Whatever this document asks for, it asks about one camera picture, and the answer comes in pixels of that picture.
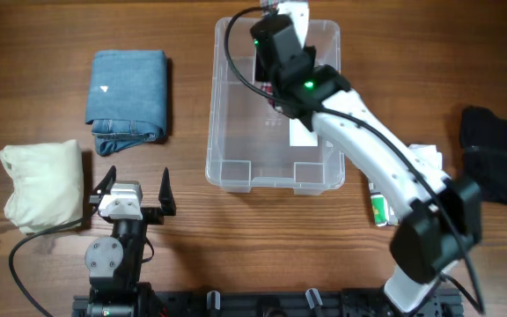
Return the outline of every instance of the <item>denim fabric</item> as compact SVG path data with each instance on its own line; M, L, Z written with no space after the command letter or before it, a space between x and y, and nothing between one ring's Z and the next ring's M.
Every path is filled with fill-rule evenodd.
M92 124L100 156L165 134L163 51L100 51L95 54L85 123Z

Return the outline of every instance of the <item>plastic bin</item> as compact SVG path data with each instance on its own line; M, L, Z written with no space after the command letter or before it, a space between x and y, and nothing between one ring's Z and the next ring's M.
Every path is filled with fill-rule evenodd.
M235 193L269 187L319 195L339 188L345 181L343 153L321 138L318 146L290 146L290 120L241 84L228 68L224 31L230 19L220 19L215 28L207 180ZM249 29L258 20L239 19L229 42L236 66L252 82L255 46ZM306 44L316 47L317 63L340 69L340 27L335 22L311 20Z

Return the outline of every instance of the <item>storage box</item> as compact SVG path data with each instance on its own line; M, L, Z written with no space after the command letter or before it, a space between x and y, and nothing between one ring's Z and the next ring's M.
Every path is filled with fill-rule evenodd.
M215 28L207 180L236 193L269 187L294 188L297 195L318 195L339 188L345 181L343 153L321 138L318 146L290 146L289 118L251 92L229 69L224 32L230 19L220 19ZM257 21L240 18L229 41L232 59L251 82L255 46L249 29ZM335 22L311 20L306 45L316 47L318 64L340 69L340 28Z

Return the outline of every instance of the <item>clear plastic container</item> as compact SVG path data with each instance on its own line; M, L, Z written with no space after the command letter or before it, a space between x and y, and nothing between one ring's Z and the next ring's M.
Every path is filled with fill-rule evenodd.
M239 19L229 42L232 59L251 82L255 46L249 29L258 20ZM229 21L222 18L215 28L207 180L236 193L269 187L319 195L339 188L345 181L343 153L321 138L318 146L290 146L290 120L241 84L228 68L224 31ZM340 69L340 27L335 22L311 20L306 45L316 47L318 64Z

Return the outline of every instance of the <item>wooden surface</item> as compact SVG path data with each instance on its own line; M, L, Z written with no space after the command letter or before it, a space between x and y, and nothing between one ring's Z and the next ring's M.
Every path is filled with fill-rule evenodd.
M393 273L393 230L370 223L365 179L349 162L343 187L317 197L231 195L205 179L214 26L251 4L0 7L0 150L77 139L86 187L116 165L119 179L143 184L148 204L168 166L178 216L150 228L156 257L142 274L157 291L379 287ZM311 9L340 25L342 73L371 111L403 142L437 144L452 175L460 109L475 104L507 119L507 1L318 1ZM164 144L101 158L91 155L85 103L92 56L110 48L161 48L173 59L173 125ZM3 213L12 191L0 163L0 316L38 316L7 267L22 238ZM507 207L483 207L474 264L489 315L507 316ZM18 273L50 312L68 316L72 296L89 290L86 247L110 232L95 217L91 230L34 240L18 253ZM467 281L462 267L453 275Z

